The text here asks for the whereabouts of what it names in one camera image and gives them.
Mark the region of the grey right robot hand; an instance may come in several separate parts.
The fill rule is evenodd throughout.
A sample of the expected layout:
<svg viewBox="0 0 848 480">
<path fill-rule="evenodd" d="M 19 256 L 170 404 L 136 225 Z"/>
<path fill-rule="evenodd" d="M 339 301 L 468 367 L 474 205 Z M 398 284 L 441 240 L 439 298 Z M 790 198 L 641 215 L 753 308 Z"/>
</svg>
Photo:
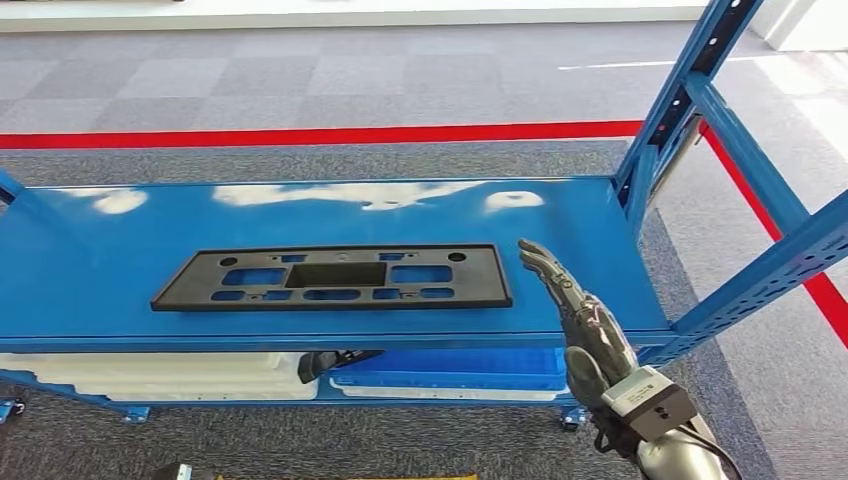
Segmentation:
<svg viewBox="0 0 848 480">
<path fill-rule="evenodd" d="M 522 264 L 536 273 L 557 306 L 570 392 L 590 411 L 605 408 L 602 395 L 639 368 L 635 351 L 611 310 L 550 251 L 526 239 L 518 247 Z"/>
</svg>

